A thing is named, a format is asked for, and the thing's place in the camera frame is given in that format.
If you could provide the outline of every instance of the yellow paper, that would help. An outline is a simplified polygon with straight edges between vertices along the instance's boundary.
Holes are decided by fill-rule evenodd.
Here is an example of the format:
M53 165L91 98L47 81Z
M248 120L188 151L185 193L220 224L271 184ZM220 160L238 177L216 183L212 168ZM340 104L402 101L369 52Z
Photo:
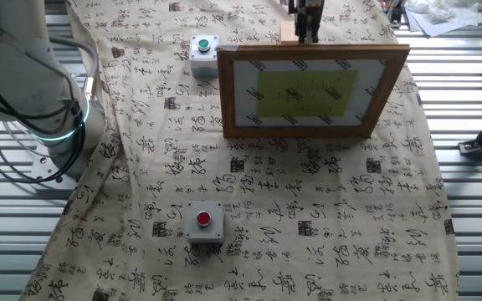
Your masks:
M342 117L358 71L271 71L258 73L258 117Z

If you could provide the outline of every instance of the black device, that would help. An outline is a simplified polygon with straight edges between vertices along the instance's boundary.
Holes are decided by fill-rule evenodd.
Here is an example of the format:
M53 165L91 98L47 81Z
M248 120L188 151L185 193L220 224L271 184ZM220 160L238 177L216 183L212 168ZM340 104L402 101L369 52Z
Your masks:
M288 13L295 15L295 35L299 37L299 43L319 42L317 32L323 15L325 0L289 0Z

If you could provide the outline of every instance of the cable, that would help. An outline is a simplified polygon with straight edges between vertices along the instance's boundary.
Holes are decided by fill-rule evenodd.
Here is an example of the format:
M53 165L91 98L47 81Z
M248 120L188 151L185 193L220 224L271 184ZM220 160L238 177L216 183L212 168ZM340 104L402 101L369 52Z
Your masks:
M42 157L46 157L46 158L59 158L61 156L64 156L68 153L69 149L58 154L58 155L55 155L55 156L52 156L52 155L47 155L47 154L41 154L39 152L37 152L36 150L30 148L29 146L26 146L20 139L18 139L18 137L13 133L13 131L11 130L10 126L8 126L8 122L3 122L3 126L5 127L5 129L7 130L8 134L11 135L11 137L14 138L14 140L19 144L21 145L26 151L29 151L37 156L42 156Z
M51 113L48 113L48 114L45 114L45 115L22 115L23 118L27 118L27 119L31 119L31 120L42 120L42 119L47 119L47 118L50 118L50 117L54 117L56 115L59 115L61 113L63 113L65 110L68 109L68 106L64 106L54 112L51 112ZM1 113L4 113L6 115L12 115L11 112L9 112L8 110L5 110L4 108L0 107L0 112Z
M55 172L53 175L47 177L47 178L44 178L44 179L34 179L32 178L31 176L28 176L28 175L25 175L23 174L20 170L18 170L16 167L14 167L8 160L7 158L5 157L5 155L3 154L3 152L1 151L0 149L0 156L1 158L3 159L3 161L5 162L5 164L7 164L7 166L9 166L13 171L15 171L16 173L18 173L21 177L23 177L24 179L17 179L17 178L12 178L11 176L7 175L4 171L1 170L0 168L0 173L7 179L9 179L10 181L14 181L14 182L17 182L17 183L25 183L25 184L38 184L38 183L42 183L42 182L46 182L46 181L52 181L52 180L55 180L57 179L59 176L62 176L66 171L69 170L69 168L75 163L75 161L77 161L78 157L79 157L79 154L80 152L83 150L83 145L85 143L85 127L83 125L83 123L80 123L79 125L79 129L76 131L75 135L72 135L69 139L73 138L74 141L76 142L76 146L77 147L73 147L73 150L72 150L72 154L70 154L70 157L69 159L65 162L65 164L63 165L63 167L61 167L57 172Z
M69 110L66 110L64 112L64 117L63 117L63 122L60 124L60 126L55 129L55 130L43 130L43 129L40 129L39 127L37 127L36 125L32 124L31 122L29 122L28 120L26 120L25 118L23 118L0 94L0 102L1 104L5 107L5 109L9 110L12 115L14 117L16 117L19 121L21 121L23 124L25 124L26 126L28 126L29 128L33 129L33 130L36 130L38 133L42 133L42 134L47 134L47 135L52 135L52 134L57 134L60 132L60 130L62 130L65 126L65 121L66 121L66 117L68 116L68 112Z
M98 73L98 66L100 64L100 59L98 58L98 54L96 50L92 48L92 46L88 45L87 43L81 43L80 41L73 40L71 38L63 38L63 37L49 37L49 41L52 43L59 43L63 45L75 46L82 48L84 51L92 56L92 68L90 69L89 76L95 77Z

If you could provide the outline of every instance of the wooden frame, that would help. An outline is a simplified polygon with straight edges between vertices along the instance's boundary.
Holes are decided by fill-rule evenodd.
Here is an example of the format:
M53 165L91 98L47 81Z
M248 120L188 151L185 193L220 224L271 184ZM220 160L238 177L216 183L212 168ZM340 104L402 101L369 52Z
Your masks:
M404 44L351 45L270 45L239 46L236 50L218 48L218 77L223 114L223 136L234 137L369 137L401 73L410 47ZM235 61L313 60L384 61L382 76L359 126L237 126L234 93Z

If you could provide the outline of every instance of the picture frame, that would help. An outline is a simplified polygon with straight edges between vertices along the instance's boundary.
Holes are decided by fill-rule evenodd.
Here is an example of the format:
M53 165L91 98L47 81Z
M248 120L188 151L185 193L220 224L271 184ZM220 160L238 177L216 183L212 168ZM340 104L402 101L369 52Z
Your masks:
M225 138L369 137L406 44L217 48Z

